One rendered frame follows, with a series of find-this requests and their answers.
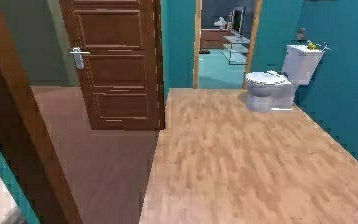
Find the white toilet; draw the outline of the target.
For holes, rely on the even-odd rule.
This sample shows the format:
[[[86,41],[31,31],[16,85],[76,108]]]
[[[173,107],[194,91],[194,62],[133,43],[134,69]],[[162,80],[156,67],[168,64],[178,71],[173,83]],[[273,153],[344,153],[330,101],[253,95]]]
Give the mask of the white toilet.
[[[254,112],[290,111],[299,86],[307,86],[324,55],[307,45],[288,45],[280,72],[250,72],[244,77],[246,107]]]

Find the glass shelf table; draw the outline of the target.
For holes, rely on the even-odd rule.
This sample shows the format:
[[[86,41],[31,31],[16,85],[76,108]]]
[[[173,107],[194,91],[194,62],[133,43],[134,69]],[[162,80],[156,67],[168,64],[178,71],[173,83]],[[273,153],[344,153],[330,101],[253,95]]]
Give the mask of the glass shelf table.
[[[229,65],[246,65],[250,40],[245,37],[224,36],[222,55]]]

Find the brown panelled room door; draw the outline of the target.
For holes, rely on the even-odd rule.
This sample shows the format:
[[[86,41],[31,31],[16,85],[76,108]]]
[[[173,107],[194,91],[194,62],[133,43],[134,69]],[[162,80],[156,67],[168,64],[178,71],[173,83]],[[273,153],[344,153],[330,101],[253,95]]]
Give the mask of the brown panelled room door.
[[[91,128],[163,129],[161,1],[59,3],[70,43],[68,53],[74,47],[90,52],[83,56],[84,68],[75,66],[75,70]]]

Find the dark framed picture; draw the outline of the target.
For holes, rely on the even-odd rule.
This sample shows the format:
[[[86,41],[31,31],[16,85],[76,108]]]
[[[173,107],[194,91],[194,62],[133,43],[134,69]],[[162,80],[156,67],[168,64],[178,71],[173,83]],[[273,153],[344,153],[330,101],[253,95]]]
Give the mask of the dark framed picture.
[[[232,31],[236,35],[240,35],[242,33],[245,12],[246,12],[245,7],[236,7],[233,10]]]

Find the brown wooden cabinet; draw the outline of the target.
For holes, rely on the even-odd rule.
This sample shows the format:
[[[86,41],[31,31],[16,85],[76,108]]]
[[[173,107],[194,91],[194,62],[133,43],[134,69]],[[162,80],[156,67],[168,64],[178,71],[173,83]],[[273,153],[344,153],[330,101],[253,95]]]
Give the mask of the brown wooden cabinet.
[[[201,49],[223,49],[228,43],[226,36],[234,37],[227,29],[202,29],[200,34]]]

